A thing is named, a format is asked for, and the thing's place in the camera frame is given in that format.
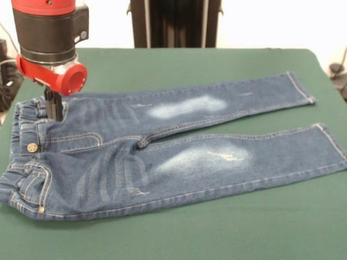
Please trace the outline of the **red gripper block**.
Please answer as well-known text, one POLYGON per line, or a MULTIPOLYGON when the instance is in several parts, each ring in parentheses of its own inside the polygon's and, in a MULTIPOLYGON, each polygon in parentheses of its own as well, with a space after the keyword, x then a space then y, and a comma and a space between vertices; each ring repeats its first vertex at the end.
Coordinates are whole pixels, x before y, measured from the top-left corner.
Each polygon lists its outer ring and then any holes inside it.
POLYGON ((25 77, 49 87, 44 91, 47 117, 56 121, 63 120, 63 105, 60 94, 70 96, 79 92, 87 80, 87 69, 77 59, 61 65, 43 65, 30 62, 21 55, 17 55, 16 65, 25 77))

